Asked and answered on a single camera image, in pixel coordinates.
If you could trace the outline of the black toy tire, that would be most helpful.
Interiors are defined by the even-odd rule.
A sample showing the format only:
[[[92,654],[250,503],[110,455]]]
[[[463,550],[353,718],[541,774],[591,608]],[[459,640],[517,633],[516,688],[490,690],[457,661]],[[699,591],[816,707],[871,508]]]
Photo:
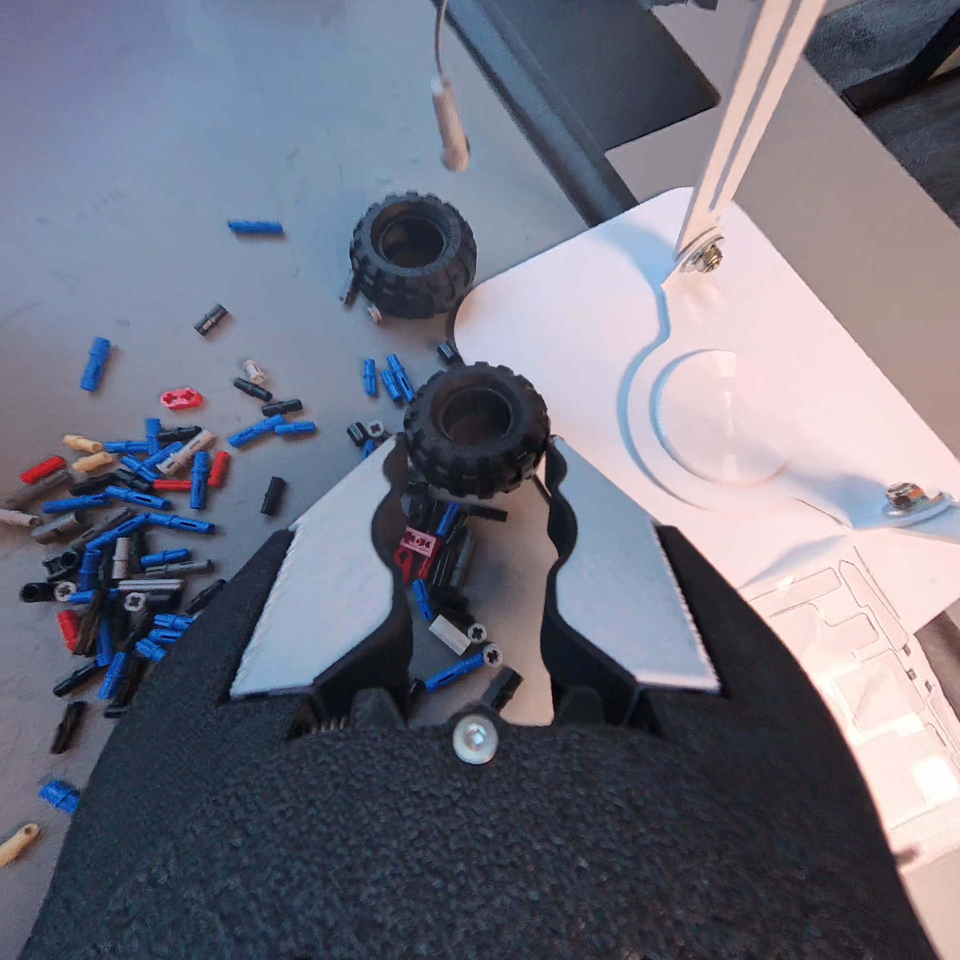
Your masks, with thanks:
[[[477,246],[453,205],[409,191],[365,211],[349,258],[359,292],[381,313],[425,320],[456,310],[470,291]]]
[[[521,486],[550,434],[546,402],[508,366],[478,362],[433,374],[403,418],[415,470],[454,497],[487,499]]]

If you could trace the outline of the white booklet stand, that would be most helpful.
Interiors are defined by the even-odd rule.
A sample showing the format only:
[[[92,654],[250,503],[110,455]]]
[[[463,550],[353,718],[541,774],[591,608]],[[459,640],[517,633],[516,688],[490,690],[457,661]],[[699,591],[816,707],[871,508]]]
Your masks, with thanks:
[[[958,598],[958,460],[734,202],[825,2],[760,2],[696,187],[482,283],[463,357],[739,588],[854,547],[900,613]]]

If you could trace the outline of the pile of small toy parts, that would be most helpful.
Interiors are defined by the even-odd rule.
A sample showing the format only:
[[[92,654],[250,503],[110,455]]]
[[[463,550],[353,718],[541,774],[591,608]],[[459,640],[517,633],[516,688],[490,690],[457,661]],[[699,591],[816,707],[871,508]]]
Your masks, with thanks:
[[[396,402],[414,398],[402,363],[390,355],[382,370],[384,388]],[[259,694],[232,700],[230,688],[282,561],[293,539],[288,529],[274,532],[231,581],[218,581],[197,595],[184,615],[177,603],[183,577],[170,571],[167,583],[145,572],[124,580],[114,567],[124,553],[120,543],[141,545],[151,527],[207,536],[208,521],[170,512],[170,503],[145,490],[120,487],[118,495],[160,508],[127,508],[105,514],[101,524],[85,530],[66,552],[54,557],[47,581],[28,583],[21,597],[29,602],[66,604],[62,619],[77,628],[71,650],[86,657],[83,666],[55,690],[57,696],[102,680],[107,717],[122,718],[116,742],[102,755],[91,785],[52,780],[39,798],[52,809],[74,817],[58,861],[60,874],[92,873],[99,883],[119,875],[120,866],[145,856],[150,846],[174,826],[176,814],[210,791],[222,777],[238,772],[241,762],[265,758],[274,742],[286,742],[309,730],[340,729],[357,722],[361,708],[376,693],[404,724],[417,700],[437,683],[421,681],[409,671],[413,652],[412,619],[405,583],[414,583],[426,618],[443,609],[430,598],[430,581],[413,577],[394,555],[418,548],[413,537],[443,542],[462,532],[459,513],[471,512],[505,521],[503,510],[455,507],[448,502],[443,519],[428,496],[428,483],[414,468],[404,427],[387,438],[374,438],[356,425],[349,432],[366,443],[366,459],[380,448],[406,450],[405,477],[398,481],[374,519],[374,542],[393,576],[392,609],[387,622],[363,640],[356,651],[326,670],[307,690]],[[412,526],[402,498],[414,502]]]

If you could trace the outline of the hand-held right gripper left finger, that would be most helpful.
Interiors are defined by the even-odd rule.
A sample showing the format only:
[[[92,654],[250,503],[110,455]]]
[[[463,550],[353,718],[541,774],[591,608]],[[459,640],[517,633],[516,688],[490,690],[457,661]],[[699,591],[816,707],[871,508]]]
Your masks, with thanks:
[[[304,692],[387,622],[394,576],[375,518],[398,492],[403,447],[380,447],[290,527],[293,538],[229,689],[231,700]]]

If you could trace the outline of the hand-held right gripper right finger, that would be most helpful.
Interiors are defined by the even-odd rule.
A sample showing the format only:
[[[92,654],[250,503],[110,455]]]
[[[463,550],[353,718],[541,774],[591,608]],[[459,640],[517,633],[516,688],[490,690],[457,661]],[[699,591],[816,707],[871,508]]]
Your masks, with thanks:
[[[721,684],[652,515],[562,438],[544,452],[557,557],[540,650],[555,686],[718,694]]]

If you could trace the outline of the white sticker sheet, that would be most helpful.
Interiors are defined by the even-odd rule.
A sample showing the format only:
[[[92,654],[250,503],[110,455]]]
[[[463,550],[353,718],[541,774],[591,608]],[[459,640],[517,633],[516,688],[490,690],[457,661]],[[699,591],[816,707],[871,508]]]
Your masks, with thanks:
[[[855,549],[741,593],[808,674],[852,750],[899,868],[958,850],[958,717]]]

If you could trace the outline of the grey desk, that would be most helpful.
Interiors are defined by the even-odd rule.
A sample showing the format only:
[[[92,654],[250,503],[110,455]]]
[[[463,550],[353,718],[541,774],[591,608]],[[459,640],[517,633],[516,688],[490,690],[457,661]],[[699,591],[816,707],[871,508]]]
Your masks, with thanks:
[[[232,581],[366,459],[414,390],[464,357],[455,322],[482,283],[576,237],[546,172],[492,104],[474,169],[447,173],[428,104],[431,2],[2,2],[2,493],[77,431],[174,423],[160,394],[206,395],[225,447],[262,418],[229,385],[265,365],[322,420],[319,438],[236,449],[193,540]],[[341,303],[354,227],[391,195],[432,194],[469,224],[474,281],[426,319]],[[284,237],[234,235],[275,220]],[[202,337],[216,304],[229,315]],[[109,360],[80,387],[95,337]],[[545,452],[486,499],[427,486],[462,533],[413,536],[409,671],[436,685],[410,718],[373,693],[357,722],[309,729],[180,807],[145,855],[99,883],[58,870],[74,817],[40,798],[86,791],[96,761],[47,753],[53,602],[25,603],[43,549],[2,531],[2,838],[44,839],[7,882],[48,887],[23,958],[934,958],[870,788],[818,689],[765,619],[680,528],[657,534],[721,690],[598,695],[550,678],[541,650]]]

